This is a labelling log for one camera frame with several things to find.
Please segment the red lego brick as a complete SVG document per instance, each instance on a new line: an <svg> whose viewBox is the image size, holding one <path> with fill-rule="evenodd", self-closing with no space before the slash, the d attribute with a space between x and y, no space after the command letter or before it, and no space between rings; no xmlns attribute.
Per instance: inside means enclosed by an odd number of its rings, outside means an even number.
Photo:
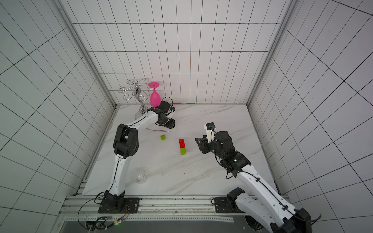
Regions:
<svg viewBox="0 0 373 233"><path fill-rule="evenodd" d="M180 139L180 140L179 140L179 145L180 145L180 148L181 148L181 149L186 147L186 146L185 146L184 139Z"/></svg>

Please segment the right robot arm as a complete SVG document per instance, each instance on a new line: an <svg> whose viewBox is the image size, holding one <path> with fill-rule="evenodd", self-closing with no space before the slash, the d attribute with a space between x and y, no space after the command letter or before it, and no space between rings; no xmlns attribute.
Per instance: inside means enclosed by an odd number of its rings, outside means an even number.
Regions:
<svg viewBox="0 0 373 233"><path fill-rule="evenodd" d="M232 190L227 197L231 207L248 214L270 233L310 233L313 220L304 209L298 209L278 194L251 164L235 150L227 131L208 131L195 139L200 152L213 153L217 162L242 182L243 188Z"/></svg>

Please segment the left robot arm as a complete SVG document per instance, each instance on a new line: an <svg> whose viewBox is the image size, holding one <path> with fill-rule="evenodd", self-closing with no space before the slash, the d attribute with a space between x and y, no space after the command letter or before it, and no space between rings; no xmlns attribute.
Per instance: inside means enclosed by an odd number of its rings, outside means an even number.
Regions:
<svg viewBox="0 0 373 233"><path fill-rule="evenodd" d="M172 116L175 108L172 104L161 101L160 106L148 108L146 113L127 125L120 124L114 137L113 148L115 165L108 190L104 192L103 202L118 209L124 203L125 180L132 157L139 149L139 131L152 124L168 129L175 127Z"/></svg>

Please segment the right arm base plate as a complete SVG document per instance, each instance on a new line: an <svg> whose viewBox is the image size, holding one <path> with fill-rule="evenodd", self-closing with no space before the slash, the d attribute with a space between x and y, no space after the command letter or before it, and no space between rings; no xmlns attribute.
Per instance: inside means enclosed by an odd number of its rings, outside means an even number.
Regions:
<svg viewBox="0 0 373 233"><path fill-rule="evenodd" d="M242 213L231 198L213 198L211 203L215 206L215 212L221 214Z"/></svg>

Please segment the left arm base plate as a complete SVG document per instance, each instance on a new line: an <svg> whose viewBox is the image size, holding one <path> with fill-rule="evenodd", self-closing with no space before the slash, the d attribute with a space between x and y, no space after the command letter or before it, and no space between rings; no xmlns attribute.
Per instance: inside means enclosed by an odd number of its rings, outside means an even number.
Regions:
<svg viewBox="0 0 373 233"><path fill-rule="evenodd" d="M117 201L103 200L98 213L100 214L135 214L139 209L140 198L119 198Z"/></svg>

